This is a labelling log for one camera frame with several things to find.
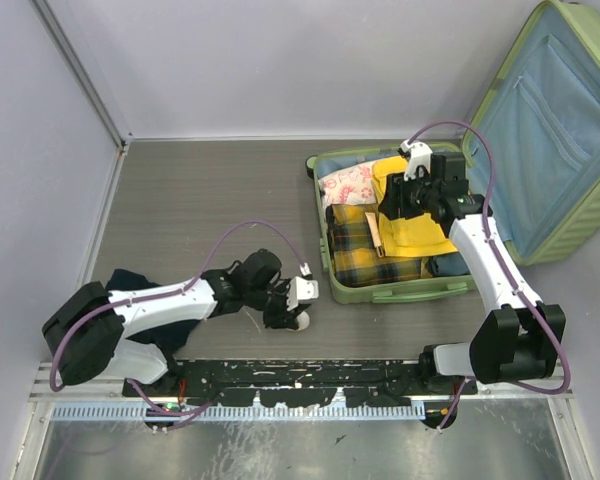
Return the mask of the tan wooden block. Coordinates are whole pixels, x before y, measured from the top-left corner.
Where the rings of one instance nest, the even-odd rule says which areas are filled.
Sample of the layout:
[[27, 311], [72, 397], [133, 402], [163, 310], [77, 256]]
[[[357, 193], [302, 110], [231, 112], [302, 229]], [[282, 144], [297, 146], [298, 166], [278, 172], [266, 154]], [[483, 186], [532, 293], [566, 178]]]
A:
[[374, 246], [374, 249], [377, 253], [377, 255], [380, 258], [383, 258], [385, 256], [385, 250], [384, 250], [384, 246], [383, 246], [383, 242], [382, 242], [382, 238], [379, 232], [379, 228], [378, 228], [378, 221], [376, 219], [376, 215], [374, 212], [366, 212], [365, 213], [365, 218], [369, 227], [369, 231], [370, 231], [370, 235], [372, 238], [372, 243]]

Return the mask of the white oval soap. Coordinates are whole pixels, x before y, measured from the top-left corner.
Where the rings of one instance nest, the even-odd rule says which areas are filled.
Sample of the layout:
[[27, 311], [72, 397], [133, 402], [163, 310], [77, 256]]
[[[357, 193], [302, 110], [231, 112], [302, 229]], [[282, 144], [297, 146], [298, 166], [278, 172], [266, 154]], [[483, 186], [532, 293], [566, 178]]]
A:
[[306, 311], [299, 313], [294, 319], [294, 330], [303, 331], [310, 325], [310, 316]]

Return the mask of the yellow garment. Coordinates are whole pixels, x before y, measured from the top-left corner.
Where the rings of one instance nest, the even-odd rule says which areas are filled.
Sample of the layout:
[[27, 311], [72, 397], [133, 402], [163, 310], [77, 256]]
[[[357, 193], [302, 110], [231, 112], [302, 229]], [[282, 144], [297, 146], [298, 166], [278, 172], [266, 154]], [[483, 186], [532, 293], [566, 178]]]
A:
[[[381, 202], [386, 193], [389, 174], [404, 174], [407, 162], [400, 156], [380, 159], [372, 166], [372, 182], [376, 200]], [[429, 214], [412, 219], [389, 220], [377, 213], [379, 236], [384, 252], [389, 257], [421, 258], [457, 252]]]

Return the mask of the cream pink printed garment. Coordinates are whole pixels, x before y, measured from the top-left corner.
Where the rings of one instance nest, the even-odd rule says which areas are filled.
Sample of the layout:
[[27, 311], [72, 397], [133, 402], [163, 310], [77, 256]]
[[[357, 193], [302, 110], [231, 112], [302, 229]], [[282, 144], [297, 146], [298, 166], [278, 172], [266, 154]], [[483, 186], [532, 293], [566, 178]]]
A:
[[364, 205], [376, 202], [373, 187], [375, 161], [361, 163], [330, 173], [318, 181], [323, 207]]

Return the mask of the yellow plaid shirt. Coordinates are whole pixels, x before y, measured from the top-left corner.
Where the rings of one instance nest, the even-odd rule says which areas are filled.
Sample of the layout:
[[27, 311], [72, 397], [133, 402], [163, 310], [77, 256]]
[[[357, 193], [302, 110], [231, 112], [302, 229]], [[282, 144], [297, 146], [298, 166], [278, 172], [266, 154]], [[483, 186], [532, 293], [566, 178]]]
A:
[[375, 204], [332, 204], [325, 221], [336, 280], [350, 288], [430, 279], [427, 258], [380, 257], [366, 218], [377, 213]]

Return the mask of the grey blue garment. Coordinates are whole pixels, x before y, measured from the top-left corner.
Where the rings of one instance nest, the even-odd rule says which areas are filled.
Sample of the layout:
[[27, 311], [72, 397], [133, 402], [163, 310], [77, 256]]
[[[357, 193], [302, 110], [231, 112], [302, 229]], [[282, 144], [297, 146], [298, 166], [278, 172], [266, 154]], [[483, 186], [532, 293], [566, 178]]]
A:
[[456, 277], [470, 274], [470, 270], [460, 253], [430, 257], [425, 267], [433, 277]]

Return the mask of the navy blue garment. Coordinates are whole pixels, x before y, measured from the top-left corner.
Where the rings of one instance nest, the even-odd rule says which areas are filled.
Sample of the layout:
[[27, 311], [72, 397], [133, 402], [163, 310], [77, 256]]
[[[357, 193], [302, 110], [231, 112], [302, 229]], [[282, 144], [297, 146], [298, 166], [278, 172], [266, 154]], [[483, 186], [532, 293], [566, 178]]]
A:
[[[159, 288], [160, 284], [146, 276], [122, 268], [117, 268], [106, 282], [108, 291], [144, 291]], [[153, 302], [142, 305], [131, 326], [125, 328], [127, 339], [140, 344], [154, 344], [169, 354], [184, 347], [190, 334], [198, 327], [200, 320], [185, 319], [174, 321], [174, 316], [166, 319], [155, 316]]]

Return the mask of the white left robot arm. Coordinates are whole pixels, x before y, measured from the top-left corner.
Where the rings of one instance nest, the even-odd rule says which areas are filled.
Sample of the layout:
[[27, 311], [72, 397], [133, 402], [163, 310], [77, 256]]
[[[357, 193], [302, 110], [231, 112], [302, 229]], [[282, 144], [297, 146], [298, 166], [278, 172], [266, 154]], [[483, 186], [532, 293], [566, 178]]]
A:
[[51, 390], [105, 375], [171, 395], [180, 384], [173, 353], [190, 329], [244, 307], [261, 312], [267, 328], [306, 329], [318, 285], [308, 264], [292, 278], [283, 278], [281, 269], [275, 254], [260, 249], [178, 284], [157, 286], [133, 274], [119, 289], [83, 285], [42, 327], [52, 354]]

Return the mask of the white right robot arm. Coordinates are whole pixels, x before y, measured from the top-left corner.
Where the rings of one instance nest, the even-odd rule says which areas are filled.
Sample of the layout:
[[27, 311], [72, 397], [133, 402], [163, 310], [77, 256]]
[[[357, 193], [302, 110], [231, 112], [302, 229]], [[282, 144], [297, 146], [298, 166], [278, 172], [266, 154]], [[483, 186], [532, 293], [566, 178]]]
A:
[[486, 312], [470, 342], [424, 348], [420, 385], [439, 394], [454, 377], [469, 377], [537, 391], [536, 381], [566, 364], [563, 310], [543, 302], [524, 280], [497, 231], [489, 198], [469, 191], [462, 154], [435, 154], [423, 143], [399, 153], [407, 167], [388, 175], [380, 213], [390, 220], [429, 215], [462, 256]]

